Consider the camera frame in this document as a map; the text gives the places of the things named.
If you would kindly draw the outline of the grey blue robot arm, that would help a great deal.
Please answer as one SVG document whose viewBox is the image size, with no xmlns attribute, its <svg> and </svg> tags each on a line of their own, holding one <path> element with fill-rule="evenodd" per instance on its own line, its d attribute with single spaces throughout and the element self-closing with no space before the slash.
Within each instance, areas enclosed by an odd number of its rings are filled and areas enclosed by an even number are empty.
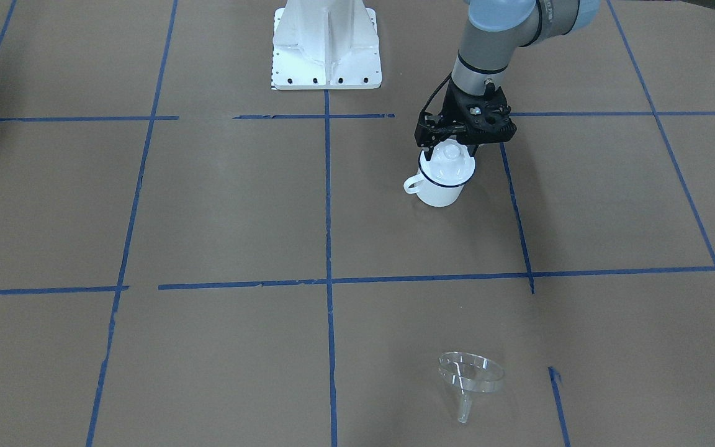
<svg viewBox="0 0 715 447">
<path fill-rule="evenodd" d="M 590 24 L 599 1 L 469 1 L 454 67 L 440 82 L 438 114 L 423 107 L 415 143 L 429 160 L 453 138 L 474 156 L 479 145 L 509 142 L 516 133 L 502 82 L 517 48 L 567 35 Z"/>
</svg>

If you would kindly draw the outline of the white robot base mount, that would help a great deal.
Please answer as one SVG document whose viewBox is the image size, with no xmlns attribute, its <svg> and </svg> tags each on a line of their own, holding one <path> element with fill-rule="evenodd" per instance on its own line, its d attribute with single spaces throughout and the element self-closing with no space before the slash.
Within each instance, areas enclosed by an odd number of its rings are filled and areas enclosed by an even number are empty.
<svg viewBox="0 0 715 447">
<path fill-rule="evenodd" d="M 273 89 L 377 89 L 382 82 L 377 14 L 363 1 L 287 1 L 274 11 Z"/>
</svg>

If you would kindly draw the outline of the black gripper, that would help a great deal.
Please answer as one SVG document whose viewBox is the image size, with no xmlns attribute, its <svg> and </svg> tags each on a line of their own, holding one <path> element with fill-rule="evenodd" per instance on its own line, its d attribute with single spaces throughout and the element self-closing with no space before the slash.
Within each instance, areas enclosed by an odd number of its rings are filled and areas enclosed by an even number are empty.
<svg viewBox="0 0 715 447">
<path fill-rule="evenodd" d="M 428 106 L 447 86 L 438 114 L 428 112 Z M 510 117 L 511 107 L 502 88 L 489 84 L 483 94 L 465 93 L 454 83 L 442 83 L 422 107 L 415 126 L 415 144 L 420 158 L 431 161 L 433 147 L 449 138 L 469 145 L 469 156 L 475 158 L 480 145 L 509 142 L 517 131 Z"/>
</svg>

